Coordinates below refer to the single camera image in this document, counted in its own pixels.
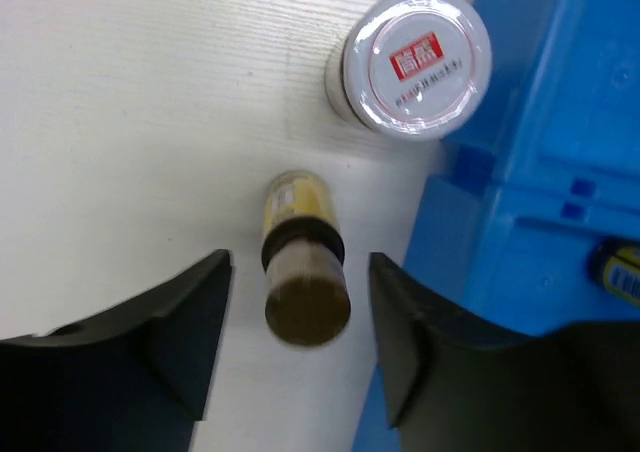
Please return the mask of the white-lid spice jar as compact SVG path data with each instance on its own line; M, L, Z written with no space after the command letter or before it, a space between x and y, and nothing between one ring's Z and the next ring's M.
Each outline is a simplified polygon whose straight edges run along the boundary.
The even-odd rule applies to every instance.
M461 128L489 87L488 31L466 0L379 0L325 67L325 91L347 122L404 140Z

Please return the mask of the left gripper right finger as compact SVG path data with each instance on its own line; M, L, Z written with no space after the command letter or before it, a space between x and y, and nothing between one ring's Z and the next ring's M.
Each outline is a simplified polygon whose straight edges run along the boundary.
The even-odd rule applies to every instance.
M369 257L377 355L405 451L635 451L639 325L540 336L491 323Z

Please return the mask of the gold-cap yellow bottle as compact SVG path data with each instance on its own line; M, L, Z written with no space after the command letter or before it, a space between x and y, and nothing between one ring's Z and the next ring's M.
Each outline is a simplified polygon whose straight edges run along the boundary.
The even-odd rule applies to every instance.
M325 181L304 170L277 176L267 189L261 263L265 319L280 341L315 348L346 328L351 302L345 246Z
M617 238L601 242L588 261L591 279L607 292L639 306L639 243Z

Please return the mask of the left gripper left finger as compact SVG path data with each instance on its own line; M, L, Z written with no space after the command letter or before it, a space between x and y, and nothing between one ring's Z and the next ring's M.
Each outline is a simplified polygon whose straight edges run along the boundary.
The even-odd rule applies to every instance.
M5 451L186 451L206 414L233 278L220 249L45 336L1 343Z

